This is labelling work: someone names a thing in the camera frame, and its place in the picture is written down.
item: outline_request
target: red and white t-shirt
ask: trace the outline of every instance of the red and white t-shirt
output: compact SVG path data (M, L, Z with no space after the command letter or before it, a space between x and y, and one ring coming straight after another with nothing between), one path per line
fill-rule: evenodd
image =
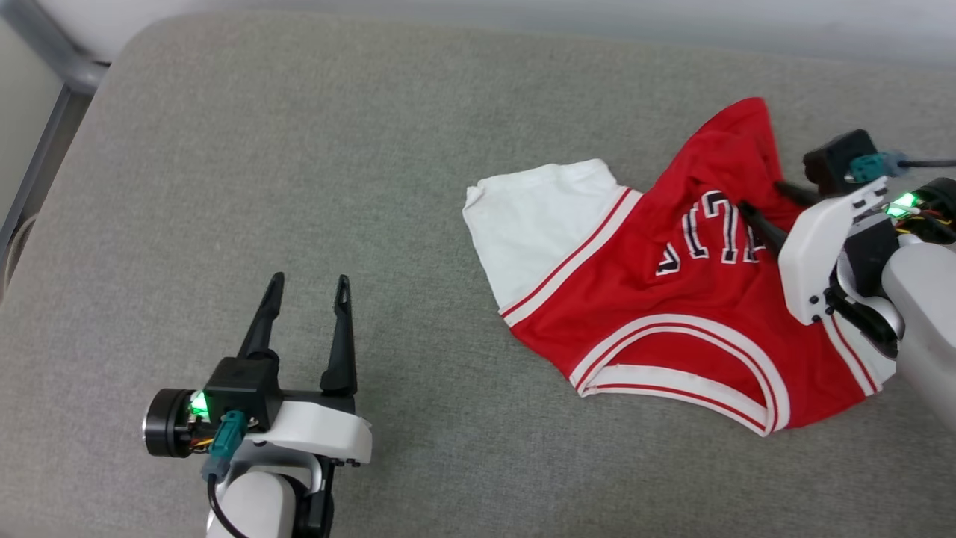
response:
M838 316L804 326L736 206L789 230L767 107L707 122L647 193L600 160L490 177L465 221L511 332L579 394L707 407L765 436L837 414L895 371Z

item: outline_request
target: green led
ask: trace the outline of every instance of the green led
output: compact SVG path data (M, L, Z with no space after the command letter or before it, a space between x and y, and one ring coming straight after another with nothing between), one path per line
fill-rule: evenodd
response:
M189 412L201 416L203 420L209 422L209 406L206 404L206 394L202 391L196 391L189 400Z
M893 200L894 204L897 204L898 206L906 206L907 208L916 207L916 204L919 202L920 200L917 199L916 194L913 194L912 192L907 192L903 196ZM893 218L900 218L901 216L909 215L908 212L899 208L894 208L892 206L887 206L886 214L892 216Z

